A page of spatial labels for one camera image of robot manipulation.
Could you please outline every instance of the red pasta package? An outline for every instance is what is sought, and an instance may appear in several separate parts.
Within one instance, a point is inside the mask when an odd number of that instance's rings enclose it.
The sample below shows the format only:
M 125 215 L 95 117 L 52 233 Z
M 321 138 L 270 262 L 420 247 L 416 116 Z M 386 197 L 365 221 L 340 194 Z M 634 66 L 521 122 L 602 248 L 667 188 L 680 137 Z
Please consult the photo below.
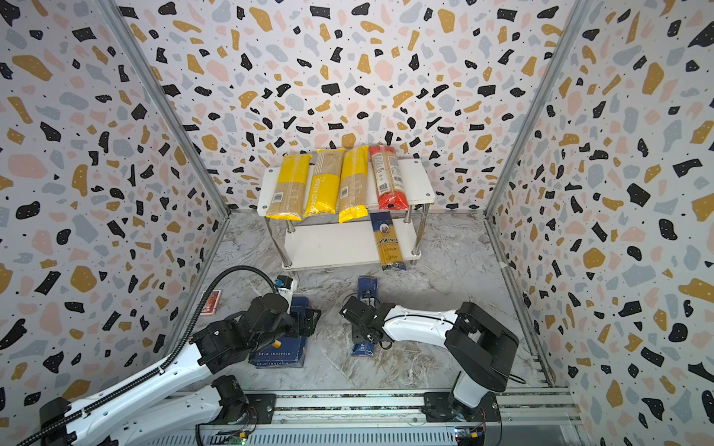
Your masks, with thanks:
M 395 211 L 409 209 L 394 147 L 372 146 L 369 148 L 369 157 L 377 182 L 379 208 Z

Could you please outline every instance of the wire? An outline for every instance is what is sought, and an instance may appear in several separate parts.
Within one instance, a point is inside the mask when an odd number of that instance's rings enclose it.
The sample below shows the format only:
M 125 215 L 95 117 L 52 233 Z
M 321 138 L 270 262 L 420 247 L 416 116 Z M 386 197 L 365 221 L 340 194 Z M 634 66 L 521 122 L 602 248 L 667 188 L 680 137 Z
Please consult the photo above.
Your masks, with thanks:
M 219 445 L 230 445 L 230 441 L 235 438 L 237 435 L 240 435 L 241 431 L 246 428 L 248 421 L 251 420 L 251 414 L 246 408 L 243 413 L 241 414 L 240 418 L 238 420 L 242 420 L 243 418 L 246 418 L 246 421 L 237 429 L 233 431 L 232 434 L 230 434 L 223 442 L 218 443 Z
M 196 425 L 196 446 L 203 446 L 203 440 L 201 439 L 201 425 Z
M 481 407 L 481 406 L 478 406 L 478 408 L 481 409 L 481 413 L 483 414 L 483 422 L 481 423 L 481 425 L 483 426 L 483 434 L 485 435 L 486 434 L 486 411 L 483 410 L 483 407 Z
M 345 306 L 348 300 L 350 300 L 351 297 L 357 297 L 359 294 L 358 293 L 351 293 L 348 294 L 347 297 L 345 297 L 345 300 L 342 301 L 342 306 Z
M 496 407 L 498 408 L 498 425 L 501 426 L 500 432 L 498 433 L 498 443 L 496 443 L 496 446 L 498 446 L 501 440 L 503 440 L 503 418 L 501 418 L 501 405 L 498 404 Z
M 518 384 L 528 384 L 526 380 L 524 380 L 518 375 L 514 375 L 513 373 L 511 373 L 510 375 L 506 376 L 506 374 L 501 372 L 500 370 L 496 370 L 493 367 L 491 369 L 499 375 L 503 376 L 506 380 L 516 381 Z
M 524 380 L 523 378 L 521 378 L 521 377 L 518 376 L 518 375 L 510 374 L 510 375 L 508 376 L 508 379 L 511 380 L 511 381 L 516 381 L 518 384 L 528 384 L 528 383 L 526 382 L 526 380 Z
M 251 431 L 248 432 L 248 434 L 252 434 L 253 432 L 256 431 L 256 428 L 258 427 L 258 410 L 256 408 L 254 408 L 253 406 L 250 406 L 249 409 L 253 409 L 253 411 L 256 413 L 256 424 L 253 426 L 253 429 L 251 429 Z
M 441 322 L 448 322 L 448 323 L 450 323 L 451 325 L 453 325 L 453 322 L 451 322 L 450 320 L 441 319 L 441 318 L 435 318 L 435 317 L 433 317 L 433 316 L 413 315 L 413 314 L 405 314 L 405 315 L 392 316 L 391 318 L 385 320 L 384 323 L 387 323 L 387 322 L 389 322 L 389 321 L 392 320 L 392 319 L 406 318 L 406 317 L 408 317 L 408 316 L 415 316 L 415 317 L 417 317 L 417 318 L 426 318 L 426 319 L 440 320 Z
M 193 312 L 191 319 L 188 321 L 188 325 L 186 326 L 186 329 L 184 330 L 183 335 L 178 340 L 179 342 L 176 344 L 176 347 L 171 351 L 171 353 L 169 353 L 169 356 L 166 357 L 166 359 L 162 362 L 162 364 L 160 366 L 148 371 L 147 373 L 144 373 L 142 376 L 136 378 L 134 381 L 131 381 L 131 382 L 125 384 L 124 386 L 120 387 L 117 390 L 114 390 L 113 392 L 109 393 L 108 395 L 106 395 L 102 398 L 99 398 L 97 401 L 87 405 L 82 410 L 77 410 L 76 412 L 62 418 L 61 420 L 57 420 L 56 422 L 53 422 L 51 425 L 45 427 L 44 429 L 40 430 L 39 432 L 35 432 L 34 434 L 27 437 L 25 440 L 22 440 L 20 443 L 18 443 L 17 446 L 29 446 L 32 443 L 36 442 L 37 440 L 40 440 L 41 438 L 44 438 L 47 435 L 53 433 L 54 431 L 60 429 L 61 427 L 68 425 L 70 422 L 78 420 L 79 418 L 82 417 L 83 413 L 85 414 L 85 416 L 87 416 L 93 410 L 98 409 L 99 407 L 105 405 L 109 401 L 112 401 L 114 398 L 116 398 L 120 395 L 123 395 L 124 393 L 135 388 L 136 386 L 146 382 L 147 380 L 153 378 L 156 375 L 159 375 L 162 370 L 165 370 L 168 366 L 170 366 L 171 363 L 176 359 L 176 357 L 179 356 L 181 349 L 183 349 L 183 347 L 188 342 L 188 339 L 193 334 L 192 333 L 193 329 L 196 327 L 196 323 L 198 322 L 198 317 L 201 315 L 201 311 L 203 310 L 203 307 L 205 306 L 206 302 L 208 302 L 208 298 L 211 296 L 213 289 L 218 285 L 218 282 L 223 280 L 223 278 L 226 277 L 228 274 L 230 274 L 234 271 L 240 271 L 240 270 L 251 271 L 252 273 L 258 274 L 270 285 L 271 291 L 275 294 L 278 294 L 278 286 L 275 283 L 273 283 L 272 280 L 270 280 L 268 275 L 266 275 L 263 271 L 259 270 L 258 268 L 255 268 L 253 266 L 248 266 L 248 265 L 236 265 L 236 266 L 231 266 L 227 270 L 222 271 L 220 274 L 218 274 L 218 276 L 216 276 L 215 279 L 213 279 L 213 282 L 211 282 L 211 284 L 206 288 L 206 292 L 203 293 L 203 297 L 201 297 L 201 300 L 198 302 L 198 305 L 196 306 L 196 309 Z

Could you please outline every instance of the blue pasta box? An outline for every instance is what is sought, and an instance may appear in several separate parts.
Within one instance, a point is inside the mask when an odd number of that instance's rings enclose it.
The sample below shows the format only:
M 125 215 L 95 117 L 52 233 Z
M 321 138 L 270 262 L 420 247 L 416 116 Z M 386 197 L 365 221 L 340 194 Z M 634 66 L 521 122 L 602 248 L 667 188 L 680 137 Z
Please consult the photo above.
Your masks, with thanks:
M 362 302 L 379 308 L 379 299 L 377 298 L 379 280 L 376 277 L 361 275 L 357 279 L 357 296 Z M 352 356 L 374 356 L 373 343 L 356 343 L 352 347 Z
M 305 296 L 293 296 L 291 312 L 305 314 L 309 299 Z M 279 338 L 279 347 L 270 346 L 265 350 L 251 354 L 248 362 L 258 368 L 300 368 L 305 363 L 305 345 L 307 338 Z

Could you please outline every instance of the pasta package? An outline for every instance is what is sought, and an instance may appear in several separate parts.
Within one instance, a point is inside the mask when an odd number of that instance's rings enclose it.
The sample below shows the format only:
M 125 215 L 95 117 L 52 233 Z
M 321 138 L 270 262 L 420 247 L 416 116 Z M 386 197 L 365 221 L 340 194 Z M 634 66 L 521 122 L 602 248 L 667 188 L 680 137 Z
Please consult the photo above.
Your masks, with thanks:
M 372 146 L 369 148 L 380 209 L 409 209 L 404 195 L 404 183 L 397 164 L 394 147 Z
M 285 155 L 280 167 L 278 184 L 267 216 L 276 220 L 302 220 L 305 187 L 312 155 Z
M 305 218 L 337 211 L 337 195 L 340 190 L 343 148 L 321 148 L 317 150 L 315 171 L 308 195 Z
M 366 217 L 367 168 L 369 146 L 355 147 L 345 153 L 340 180 L 340 223 Z
M 379 251 L 379 261 L 382 263 L 382 270 L 406 270 L 404 259 L 399 249 L 399 241 L 394 231 L 392 214 L 389 212 L 373 212 L 369 214 L 372 220 L 372 230 L 374 239 L 377 242 Z

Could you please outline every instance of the terrazzo wallpaper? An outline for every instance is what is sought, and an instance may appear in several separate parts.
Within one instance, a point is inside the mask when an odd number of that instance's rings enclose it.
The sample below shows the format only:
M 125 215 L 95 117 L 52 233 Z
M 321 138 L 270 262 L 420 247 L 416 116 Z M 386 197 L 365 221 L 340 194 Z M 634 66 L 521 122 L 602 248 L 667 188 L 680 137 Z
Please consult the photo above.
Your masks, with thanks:
M 593 2 L 493 222 L 598 445 L 714 444 L 714 3 Z
M 0 443 L 164 354 L 217 209 L 88 1 L 0 0 Z
M 566 0 L 120 0 L 234 209 L 286 153 L 387 143 L 437 208 L 484 207 L 553 55 Z

